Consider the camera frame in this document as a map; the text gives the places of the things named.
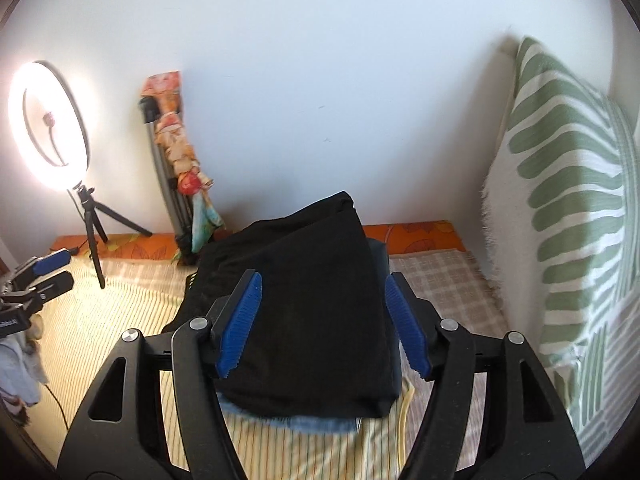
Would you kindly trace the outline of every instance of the white cloth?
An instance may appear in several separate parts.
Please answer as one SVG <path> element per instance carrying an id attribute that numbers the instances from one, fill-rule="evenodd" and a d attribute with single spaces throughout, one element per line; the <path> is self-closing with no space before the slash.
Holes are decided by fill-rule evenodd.
<path id="1" fill-rule="evenodd" d="M 40 402 L 40 385 L 49 380 L 40 361 L 35 342 L 27 341 L 24 332 L 0 339 L 0 392 L 20 397 L 27 406 Z"/>

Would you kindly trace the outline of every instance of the tripod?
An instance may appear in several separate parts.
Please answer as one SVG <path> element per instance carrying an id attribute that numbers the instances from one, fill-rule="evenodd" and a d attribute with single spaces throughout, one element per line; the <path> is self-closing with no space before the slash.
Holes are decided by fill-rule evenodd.
<path id="1" fill-rule="evenodd" d="M 98 211 L 102 211 L 105 215 L 110 216 L 114 220 L 117 220 L 123 225 L 133 229 L 134 231 L 139 232 L 145 236 L 151 236 L 151 231 L 147 231 L 145 228 L 140 227 L 138 224 L 134 224 L 128 218 L 125 218 L 119 213 L 116 213 L 110 207 L 105 206 L 103 203 L 94 200 L 94 197 L 91 196 L 91 193 L 95 191 L 95 188 L 90 187 L 89 189 L 82 183 L 78 184 L 74 188 L 80 197 L 80 203 L 82 208 L 84 209 L 84 227 L 86 228 L 86 239 L 89 243 L 89 250 L 91 253 L 91 259 L 94 261 L 95 273 L 98 275 L 98 282 L 100 282 L 100 288 L 104 288 L 104 275 L 102 273 L 102 267 L 100 266 L 100 258 L 98 258 L 98 245 L 95 241 L 94 227 L 95 230 L 98 231 L 100 238 L 104 243 L 107 243 L 109 239 L 107 238 L 107 234 L 104 232 L 104 228 L 100 223 L 100 219 L 98 218 Z"/>

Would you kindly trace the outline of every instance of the cushion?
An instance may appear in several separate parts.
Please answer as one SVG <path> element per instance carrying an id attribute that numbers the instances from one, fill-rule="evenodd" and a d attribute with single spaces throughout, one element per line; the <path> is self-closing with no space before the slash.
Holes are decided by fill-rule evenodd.
<path id="1" fill-rule="evenodd" d="M 494 279 L 578 437 L 600 411 L 606 349 L 638 273 L 638 168 L 620 108 L 532 38 L 487 177 Z"/>

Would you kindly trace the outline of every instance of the ring light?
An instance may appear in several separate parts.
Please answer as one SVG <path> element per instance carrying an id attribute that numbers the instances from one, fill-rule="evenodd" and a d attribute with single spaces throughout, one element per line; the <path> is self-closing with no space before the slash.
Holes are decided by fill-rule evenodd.
<path id="1" fill-rule="evenodd" d="M 34 136 L 27 95 L 44 108 L 41 119 L 49 129 L 54 156 L 47 155 Z M 55 69 L 45 61 L 21 66 L 11 84 L 8 111 L 15 142 L 33 174 L 53 189 L 79 184 L 89 164 L 86 132 L 78 107 Z"/>

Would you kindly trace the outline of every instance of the black fabric bundle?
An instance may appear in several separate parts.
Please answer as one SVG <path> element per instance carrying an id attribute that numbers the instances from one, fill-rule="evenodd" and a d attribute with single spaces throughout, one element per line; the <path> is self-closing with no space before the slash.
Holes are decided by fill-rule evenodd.
<path id="1" fill-rule="evenodd" d="M 261 273 L 262 303 L 238 367 L 216 389 L 260 416 L 387 415 L 401 387 L 398 336 L 351 197 L 206 245 L 163 331 L 206 314 L 245 269 Z"/>

